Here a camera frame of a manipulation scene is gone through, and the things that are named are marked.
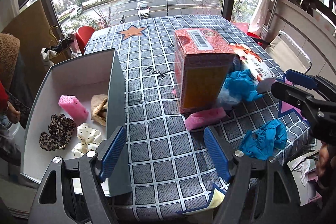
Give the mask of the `red plastic stool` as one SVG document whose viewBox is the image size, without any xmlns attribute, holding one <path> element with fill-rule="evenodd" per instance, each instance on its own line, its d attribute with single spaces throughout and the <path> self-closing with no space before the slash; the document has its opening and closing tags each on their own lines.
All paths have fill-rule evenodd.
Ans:
<svg viewBox="0 0 336 224">
<path fill-rule="evenodd" d="M 258 45 L 262 46 L 262 41 L 259 36 L 256 34 L 253 34 L 252 32 L 249 32 L 249 23 L 239 23 L 239 22 L 234 22 L 233 25 L 240 29 L 242 32 L 244 32 L 246 35 L 251 37 Z"/>
</svg>

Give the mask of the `blue cloth front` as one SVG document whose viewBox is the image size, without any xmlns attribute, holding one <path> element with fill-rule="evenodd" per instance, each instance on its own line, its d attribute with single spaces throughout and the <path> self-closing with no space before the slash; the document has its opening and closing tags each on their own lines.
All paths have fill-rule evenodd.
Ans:
<svg viewBox="0 0 336 224">
<path fill-rule="evenodd" d="M 272 120 L 255 131 L 248 131 L 239 147 L 250 158 L 266 161 L 274 149 L 286 147 L 286 127 L 279 120 Z"/>
</svg>

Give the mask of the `white tissue pack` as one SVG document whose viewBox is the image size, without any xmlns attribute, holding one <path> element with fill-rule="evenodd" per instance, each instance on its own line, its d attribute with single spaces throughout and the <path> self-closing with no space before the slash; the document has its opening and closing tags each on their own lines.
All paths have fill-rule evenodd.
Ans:
<svg viewBox="0 0 336 224">
<path fill-rule="evenodd" d="M 256 85 L 258 93 L 269 92 L 276 76 L 261 57 L 243 44 L 230 43 L 230 46 L 240 59 L 241 70 L 250 70 L 252 82 Z"/>
</svg>

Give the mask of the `brown cardboard sheet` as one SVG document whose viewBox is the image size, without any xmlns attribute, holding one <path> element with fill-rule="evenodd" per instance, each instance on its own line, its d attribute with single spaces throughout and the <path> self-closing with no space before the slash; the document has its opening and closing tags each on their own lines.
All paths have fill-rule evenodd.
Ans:
<svg viewBox="0 0 336 224">
<path fill-rule="evenodd" d="M 15 17 L 4 29 L 20 40 L 20 53 L 25 64 L 25 81 L 36 96 L 48 71 L 41 58 L 42 48 L 56 45 L 42 2 L 34 2 Z"/>
</svg>

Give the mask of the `grey storage box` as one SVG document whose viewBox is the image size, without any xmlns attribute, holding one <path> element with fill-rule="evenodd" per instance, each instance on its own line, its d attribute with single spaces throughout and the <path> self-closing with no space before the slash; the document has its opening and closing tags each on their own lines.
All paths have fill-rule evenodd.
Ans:
<svg viewBox="0 0 336 224">
<path fill-rule="evenodd" d="M 80 140 L 77 133 L 65 149 L 47 152 L 41 149 L 39 137 L 48 131 L 52 115 L 69 114 L 58 102 L 61 96 L 75 96 L 87 111 L 91 109 L 94 95 L 108 96 L 106 125 L 91 119 L 75 119 L 77 126 L 86 123 L 99 130 L 103 139 L 108 139 L 117 126 L 125 125 L 125 79 L 117 52 L 114 48 L 89 53 L 53 65 L 48 70 L 35 97 L 26 125 L 25 148 L 21 157 L 21 174 L 37 184 L 41 183 L 50 161 L 55 156 L 74 159 L 72 149 Z"/>
</svg>

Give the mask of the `red yellow cardboard box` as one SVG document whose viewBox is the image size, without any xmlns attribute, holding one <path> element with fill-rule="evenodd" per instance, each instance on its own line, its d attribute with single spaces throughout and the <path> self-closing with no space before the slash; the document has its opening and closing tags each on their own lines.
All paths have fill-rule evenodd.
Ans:
<svg viewBox="0 0 336 224">
<path fill-rule="evenodd" d="M 210 108 L 216 101 L 236 53 L 216 30 L 174 31 L 174 73 L 181 114 Z"/>
</svg>

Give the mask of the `leopard print scrunchie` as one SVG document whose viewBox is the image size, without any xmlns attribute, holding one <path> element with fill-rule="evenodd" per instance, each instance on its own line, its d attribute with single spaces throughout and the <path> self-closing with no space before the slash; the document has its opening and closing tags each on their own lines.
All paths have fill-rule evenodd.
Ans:
<svg viewBox="0 0 336 224">
<path fill-rule="evenodd" d="M 51 116 L 48 131 L 39 136 L 39 145 L 45 151 L 65 150 L 72 139 L 76 123 L 64 114 Z"/>
</svg>

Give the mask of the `checkered star tablecloth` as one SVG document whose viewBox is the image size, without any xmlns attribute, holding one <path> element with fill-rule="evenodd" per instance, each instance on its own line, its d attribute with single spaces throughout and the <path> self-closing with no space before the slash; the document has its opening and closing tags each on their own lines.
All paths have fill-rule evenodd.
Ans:
<svg viewBox="0 0 336 224">
<path fill-rule="evenodd" d="M 120 222 L 168 221 L 203 207 L 218 176 L 202 130 L 187 131 L 174 88 L 174 33 L 209 28 L 250 47 L 276 77 L 279 65 L 251 38 L 220 16 L 179 15 L 137 20 L 96 31 L 85 51 L 114 48 L 125 78 L 125 126 L 131 192 L 112 200 Z"/>
</svg>

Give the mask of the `beige knitted item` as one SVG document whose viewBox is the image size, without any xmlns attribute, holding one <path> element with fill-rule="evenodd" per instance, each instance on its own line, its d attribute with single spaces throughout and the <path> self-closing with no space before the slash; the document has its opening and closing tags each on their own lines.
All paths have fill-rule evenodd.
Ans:
<svg viewBox="0 0 336 224">
<path fill-rule="evenodd" d="M 108 109 L 108 95 L 96 94 L 91 99 L 91 119 L 102 125 L 106 126 L 106 116 Z"/>
</svg>

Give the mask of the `red round chair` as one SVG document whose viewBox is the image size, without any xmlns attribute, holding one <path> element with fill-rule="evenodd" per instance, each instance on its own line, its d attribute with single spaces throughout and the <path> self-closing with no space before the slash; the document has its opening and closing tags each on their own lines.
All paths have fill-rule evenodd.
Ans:
<svg viewBox="0 0 336 224">
<path fill-rule="evenodd" d="M 91 26 L 81 26 L 77 29 L 75 36 L 81 54 L 84 54 L 85 46 L 94 32 L 95 29 Z"/>
</svg>

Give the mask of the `beige folding chair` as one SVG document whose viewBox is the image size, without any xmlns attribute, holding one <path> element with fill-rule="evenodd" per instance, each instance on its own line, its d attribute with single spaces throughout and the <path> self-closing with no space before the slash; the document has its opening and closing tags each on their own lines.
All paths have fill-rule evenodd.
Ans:
<svg viewBox="0 0 336 224">
<path fill-rule="evenodd" d="M 260 38 L 253 39 L 276 61 L 284 72 L 293 69 L 307 74 L 310 71 L 311 58 L 286 32 L 280 30 L 271 42 L 266 42 Z"/>
</svg>

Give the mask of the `pink foam block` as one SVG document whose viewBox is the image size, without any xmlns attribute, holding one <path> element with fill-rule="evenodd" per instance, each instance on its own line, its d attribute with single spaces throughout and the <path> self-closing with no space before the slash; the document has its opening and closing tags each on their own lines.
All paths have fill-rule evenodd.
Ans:
<svg viewBox="0 0 336 224">
<path fill-rule="evenodd" d="M 202 110 L 193 113 L 185 120 L 185 127 L 187 131 L 196 128 L 205 127 L 221 120 L 226 116 L 226 112 L 222 107 L 216 107 L 208 110 Z"/>
<path fill-rule="evenodd" d="M 75 121 L 84 122 L 88 118 L 89 111 L 75 96 L 60 96 L 58 105 Z"/>
</svg>

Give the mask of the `white polka dot scrunchie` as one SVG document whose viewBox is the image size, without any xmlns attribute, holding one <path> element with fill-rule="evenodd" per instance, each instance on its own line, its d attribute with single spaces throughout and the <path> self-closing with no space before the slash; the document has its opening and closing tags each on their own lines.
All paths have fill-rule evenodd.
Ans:
<svg viewBox="0 0 336 224">
<path fill-rule="evenodd" d="M 77 138 L 79 142 L 71 150 L 74 157 L 82 157 L 89 151 L 96 151 L 104 140 L 101 132 L 89 127 L 87 123 L 82 123 L 77 127 Z"/>
</svg>

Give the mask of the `person in brown coat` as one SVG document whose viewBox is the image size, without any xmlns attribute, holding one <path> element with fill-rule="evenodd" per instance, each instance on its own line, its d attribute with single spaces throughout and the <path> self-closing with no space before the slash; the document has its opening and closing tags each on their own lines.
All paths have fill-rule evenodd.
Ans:
<svg viewBox="0 0 336 224">
<path fill-rule="evenodd" d="M 15 144 L 9 124 L 26 128 L 33 97 L 25 81 L 25 65 L 20 40 L 1 33 L 1 158 L 20 166 L 21 151 Z"/>
</svg>

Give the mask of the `clothes on hanger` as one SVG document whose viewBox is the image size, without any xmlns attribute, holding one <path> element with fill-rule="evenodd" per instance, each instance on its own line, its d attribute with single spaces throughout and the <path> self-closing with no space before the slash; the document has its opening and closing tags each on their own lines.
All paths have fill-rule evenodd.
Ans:
<svg viewBox="0 0 336 224">
<path fill-rule="evenodd" d="M 52 62 L 52 59 L 66 52 L 71 53 L 71 58 L 78 57 L 80 55 L 80 50 L 76 40 L 76 32 L 74 30 L 70 30 L 66 34 L 65 38 L 59 40 L 55 46 L 49 46 L 41 49 L 40 56 L 45 70 L 48 71 L 50 67 L 55 65 Z"/>
</svg>

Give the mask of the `blue cloth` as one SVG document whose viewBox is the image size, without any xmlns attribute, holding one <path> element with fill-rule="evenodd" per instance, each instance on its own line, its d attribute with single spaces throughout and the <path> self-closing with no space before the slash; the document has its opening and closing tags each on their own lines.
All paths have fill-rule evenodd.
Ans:
<svg viewBox="0 0 336 224">
<path fill-rule="evenodd" d="M 249 69 L 234 71 L 227 75 L 215 106 L 231 110 L 241 102 L 252 102 L 262 97 L 263 95 L 257 92 L 257 86 L 252 80 Z"/>
<path fill-rule="evenodd" d="M 248 131 L 239 147 L 250 158 L 266 161 L 274 149 L 286 147 L 286 127 L 279 120 L 272 120 L 255 131 Z"/>
</svg>

